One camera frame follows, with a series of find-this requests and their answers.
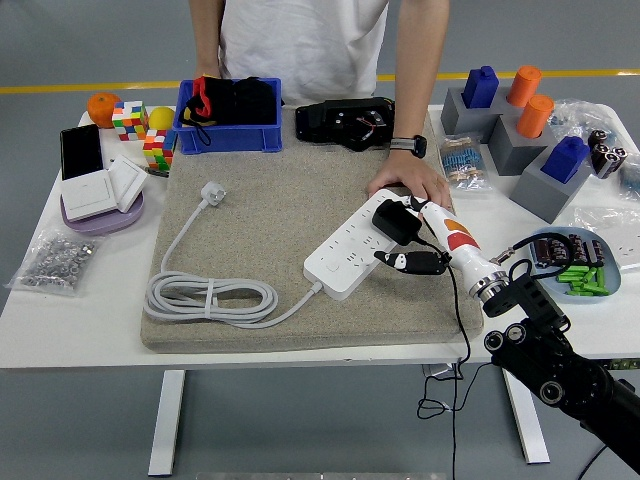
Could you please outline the person's left hand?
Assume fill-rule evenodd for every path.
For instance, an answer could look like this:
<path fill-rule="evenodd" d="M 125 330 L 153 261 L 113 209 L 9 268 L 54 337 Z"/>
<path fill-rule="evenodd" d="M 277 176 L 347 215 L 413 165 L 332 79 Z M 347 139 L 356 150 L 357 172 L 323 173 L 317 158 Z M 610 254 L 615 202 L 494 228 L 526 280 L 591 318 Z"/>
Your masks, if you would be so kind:
<path fill-rule="evenodd" d="M 428 199 L 443 208 L 452 208 L 449 184 L 446 179 L 423 159 L 408 150 L 391 150 L 377 174 L 367 185 L 369 196 L 378 190 L 400 184 L 419 198 Z"/>

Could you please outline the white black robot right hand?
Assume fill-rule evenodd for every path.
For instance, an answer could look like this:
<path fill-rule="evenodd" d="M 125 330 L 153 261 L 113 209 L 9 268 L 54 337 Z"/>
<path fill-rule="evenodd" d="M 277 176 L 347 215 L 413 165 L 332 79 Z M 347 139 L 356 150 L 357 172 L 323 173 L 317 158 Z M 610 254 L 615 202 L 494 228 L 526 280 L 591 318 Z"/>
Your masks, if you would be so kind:
<path fill-rule="evenodd" d="M 445 250 L 440 259 L 430 252 L 398 254 L 378 251 L 374 254 L 375 258 L 398 271 L 435 275 L 450 265 L 463 273 L 468 293 L 482 300 L 507 285 L 505 271 L 485 258 L 475 239 L 455 215 L 429 200 L 414 196 L 387 199 L 377 207 L 372 223 L 401 246 L 413 241 L 425 244 L 418 232 L 422 225 L 426 225 Z"/>

